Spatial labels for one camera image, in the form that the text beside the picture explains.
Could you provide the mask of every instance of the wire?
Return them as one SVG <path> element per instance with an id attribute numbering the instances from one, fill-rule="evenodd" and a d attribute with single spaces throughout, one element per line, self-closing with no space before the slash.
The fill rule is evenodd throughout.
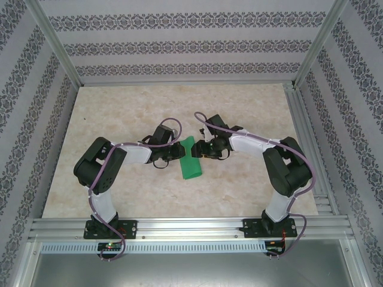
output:
<path id="1" fill-rule="evenodd" d="M 120 232 L 118 232 L 115 228 L 113 228 L 112 226 L 110 226 L 105 220 L 102 219 L 101 216 L 98 215 L 98 213 L 97 213 L 97 211 L 96 211 L 96 209 L 95 209 L 95 207 L 94 207 L 94 205 L 93 205 L 93 202 L 92 202 L 92 192 L 93 192 L 93 189 L 95 188 L 96 184 L 98 183 L 98 180 L 100 180 L 100 177 L 102 176 L 102 173 L 104 172 L 105 167 L 106 167 L 106 165 L 107 165 L 107 163 L 108 163 L 110 157 L 112 156 L 112 153 L 114 152 L 114 150 L 115 150 L 116 148 L 118 148 L 118 147 L 120 147 L 120 146 L 124 146 L 124 145 L 144 146 L 144 147 L 146 147 L 146 148 L 163 148 L 164 146 L 169 146 L 169 145 L 174 144 L 174 143 L 180 138 L 180 136 L 181 136 L 181 134 L 182 134 L 182 125 L 181 125 L 181 122 L 180 122 L 179 120 L 177 120 L 176 118 L 165 118 L 160 124 L 163 124 L 165 121 L 169 121 L 169 120 L 176 121 L 176 122 L 178 123 L 179 127 L 180 127 L 180 132 L 179 132 L 178 135 L 175 137 L 175 139 L 173 139 L 172 141 L 168 142 L 167 144 L 164 143 L 164 144 L 161 144 L 161 145 L 148 145 L 148 144 L 146 144 L 146 143 L 134 143 L 134 142 L 123 142 L 123 143 L 118 143 L 117 145 L 114 145 L 114 146 L 110 149 L 110 151 L 109 151 L 107 157 L 105 158 L 104 163 L 102 164 L 101 169 L 100 169 L 100 171 L 98 172 L 98 174 L 97 174 L 95 180 L 93 181 L 92 185 L 91 185 L 90 188 L 88 189 L 88 202 L 89 202 L 90 208 L 91 208 L 91 210 L 92 210 L 94 216 L 97 217 L 97 219 L 98 219 L 101 223 L 103 223 L 106 227 L 108 227 L 111 231 L 113 231 L 114 233 L 116 233 L 116 235 L 118 235 L 119 238 L 121 238 L 121 243 L 122 243 L 122 245 L 123 245 L 123 248 L 122 248 L 121 252 L 120 252 L 119 254 L 117 254 L 117 255 L 116 255 L 115 257 L 113 257 L 113 258 L 108 258 L 108 259 L 106 259 L 106 258 L 102 257 L 102 253 L 104 252 L 104 250 L 102 250 L 101 253 L 100 253 L 101 261 L 109 261 L 109 262 L 110 262 L 110 261 L 114 261 L 114 260 L 116 260 L 116 259 L 119 259 L 119 258 L 124 254 L 124 252 L 125 252 L 125 250 L 126 250 L 126 242 L 125 242 L 125 238 L 124 238 L 124 236 L 123 236 Z"/>
<path id="2" fill-rule="evenodd" d="M 229 129 L 225 129 L 223 127 L 218 127 L 218 126 L 215 126 L 213 124 L 210 124 L 210 123 L 207 123 L 207 117 L 205 114 L 201 113 L 201 112 L 195 112 L 194 113 L 194 116 L 196 117 L 197 120 L 199 120 L 201 123 L 203 123 L 204 125 L 208 126 L 208 127 L 212 127 L 213 129 L 217 129 L 217 130 L 222 130 L 224 132 L 228 132 L 228 133 L 232 133 L 232 134 L 235 134 L 235 135 L 240 135 L 240 136 L 248 136 L 249 138 L 254 138 L 254 139 L 257 139 L 259 141 L 262 141 L 262 142 L 266 142 L 266 143 L 270 143 L 272 145 L 276 145 L 276 146 L 279 146 L 281 148 L 284 148 L 286 149 L 287 151 L 290 151 L 292 152 L 293 154 L 296 154 L 298 157 L 300 157 L 304 162 L 305 164 L 308 166 L 310 172 L 311 172 L 311 175 L 312 175 L 312 180 L 311 180 L 311 183 L 310 185 L 305 188 L 304 190 L 302 191 L 299 191 L 297 192 L 293 198 L 291 199 L 291 202 L 290 204 L 287 206 L 287 213 L 291 216 L 298 216 L 298 217 L 302 217 L 303 220 L 304 220 L 304 224 L 303 224 L 303 227 L 302 227 L 302 230 L 300 232 L 300 234 L 298 235 L 297 239 L 291 244 L 290 248 L 287 249 L 283 254 L 281 255 L 277 255 L 276 253 L 274 252 L 270 252 L 274 255 L 276 255 L 277 257 L 283 257 L 283 256 L 286 256 L 295 246 L 296 244 L 298 243 L 298 241 L 300 240 L 300 238 L 303 236 L 305 230 L 306 230 L 306 227 L 307 227 L 307 219 L 304 215 L 302 214 L 297 214 L 297 213 L 290 213 L 290 210 L 291 210 L 291 207 L 293 206 L 295 200 L 297 199 L 298 196 L 301 196 L 302 194 L 305 194 L 305 193 L 308 193 L 315 185 L 316 181 L 317 181 L 317 176 L 315 174 L 315 170 L 314 170 L 314 167 L 312 166 L 312 164 L 308 161 L 308 159 L 303 155 L 301 154 L 300 152 L 296 151 L 295 149 L 293 148 L 290 148 L 289 146 L 286 146 L 280 142 L 274 142 L 270 139 L 266 139 L 266 138 L 263 138 L 261 136 L 257 136 L 257 135 L 254 135 L 252 133 L 242 133 L 242 132 L 236 132 L 234 130 L 229 130 Z"/>

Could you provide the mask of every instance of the green block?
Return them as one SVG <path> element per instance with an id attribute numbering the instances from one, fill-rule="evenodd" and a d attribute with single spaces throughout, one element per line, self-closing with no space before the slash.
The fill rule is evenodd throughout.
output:
<path id="1" fill-rule="evenodd" d="M 181 141 L 181 145 L 185 148 L 186 155 L 180 158 L 182 176 L 184 179 L 196 178 L 202 174 L 199 158 L 192 157 L 192 146 L 194 145 L 194 137 L 189 136 Z"/>

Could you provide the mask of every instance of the marble floor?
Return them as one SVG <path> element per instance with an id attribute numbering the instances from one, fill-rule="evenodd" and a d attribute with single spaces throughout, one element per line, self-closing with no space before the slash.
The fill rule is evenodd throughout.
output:
<path id="1" fill-rule="evenodd" d="M 72 113 L 43 217 L 87 218 L 87 190 L 73 175 L 76 162 L 99 136 L 136 142 L 153 134 L 166 117 L 183 124 L 181 139 L 202 139 L 193 113 L 220 114 L 266 138 L 296 138 L 281 84 L 206 86 L 82 87 Z M 171 128 L 177 124 L 166 123 Z M 164 169 L 152 164 L 121 167 L 111 188 L 120 217 L 260 216 L 272 195 L 262 158 L 233 152 L 224 161 L 201 159 L 203 174 L 184 180 L 179 161 Z M 294 212 L 317 215 L 311 192 Z"/>

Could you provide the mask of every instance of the wall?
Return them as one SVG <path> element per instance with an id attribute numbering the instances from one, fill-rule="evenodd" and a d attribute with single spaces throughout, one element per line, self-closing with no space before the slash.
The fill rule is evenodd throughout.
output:
<path id="1" fill-rule="evenodd" d="M 40 3 L 87 84 L 293 80 L 333 0 Z"/>
<path id="2" fill-rule="evenodd" d="M 22 0 L 0 1 L 0 286 L 42 214 L 77 92 Z"/>
<path id="3" fill-rule="evenodd" d="M 339 210 L 383 286 L 383 1 L 349 1 L 300 87 Z"/>

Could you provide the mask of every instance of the metal base plate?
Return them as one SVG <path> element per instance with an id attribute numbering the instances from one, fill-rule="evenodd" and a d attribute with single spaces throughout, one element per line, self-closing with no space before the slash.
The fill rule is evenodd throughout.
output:
<path id="1" fill-rule="evenodd" d="M 269 234 L 262 226 L 260 218 L 245 218 L 242 220 L 244 227 L 240 228 L 244 232 L 245 238 L 276 238 L 282 237 L 285 231 L 285 237 L 297 237 L 297 228 L 293 218 L 287 218 L 281 225 L 276 225 L 273 232 Z"/>
<path id="2" fill-rule="evenodd" d="M 88 220 L 85 224 L 84 239 L 120 239 L 116 233 L 111 237 L 103 234 L 97 234 L 93 229 L 93 221 Z M 117 231 L 119 231 L 125 239 L 136 239 L 137 220 L 120 220 L 118 221 Z"/>

